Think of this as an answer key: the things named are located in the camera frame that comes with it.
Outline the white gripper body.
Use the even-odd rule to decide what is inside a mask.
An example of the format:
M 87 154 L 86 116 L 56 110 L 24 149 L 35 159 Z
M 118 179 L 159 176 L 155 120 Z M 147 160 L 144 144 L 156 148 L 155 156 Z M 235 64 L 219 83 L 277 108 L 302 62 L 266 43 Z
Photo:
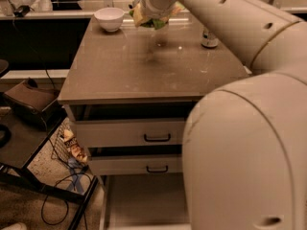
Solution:
M 176 0 L 140 0 L 140 10 L 149 18 L 168 16 L 174 8 Z

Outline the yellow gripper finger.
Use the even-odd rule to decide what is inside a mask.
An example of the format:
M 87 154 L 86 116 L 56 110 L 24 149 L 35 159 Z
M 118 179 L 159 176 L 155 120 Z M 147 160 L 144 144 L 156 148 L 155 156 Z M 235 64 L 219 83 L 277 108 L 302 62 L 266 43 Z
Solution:
M 178 14 L 179 12 L 181 12 L 182 10 L 184 10 L 185 7 L 179 3 L 179 2 L 175 2 L 175 4 L 171 7 L 171 10 L 167 12 L 167 14 L 162 18 L 162 21 L 164 23 L 167 23 L 168 20 L 173 16 Z
M 145 13 L 142 12 L 142 8 L 140 4 L 137 4 L 134 8 L 133 8 L 133 22 L 134 25 L 136 27 L 141 26 L 142 24 L 145 24 L 147 22 L 150 21 L 150 18 L 148 16 L 145 15 Z

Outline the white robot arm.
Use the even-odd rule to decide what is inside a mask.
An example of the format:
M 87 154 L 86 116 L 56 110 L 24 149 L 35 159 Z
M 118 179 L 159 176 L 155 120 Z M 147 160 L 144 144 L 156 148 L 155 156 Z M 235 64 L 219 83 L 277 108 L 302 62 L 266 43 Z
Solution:
M 191 230 L 304 230 L 306 24 L 260 0 L 141 0 L 146 18 L 180 2 L 253 75 L 220 87 L 183 134 Z

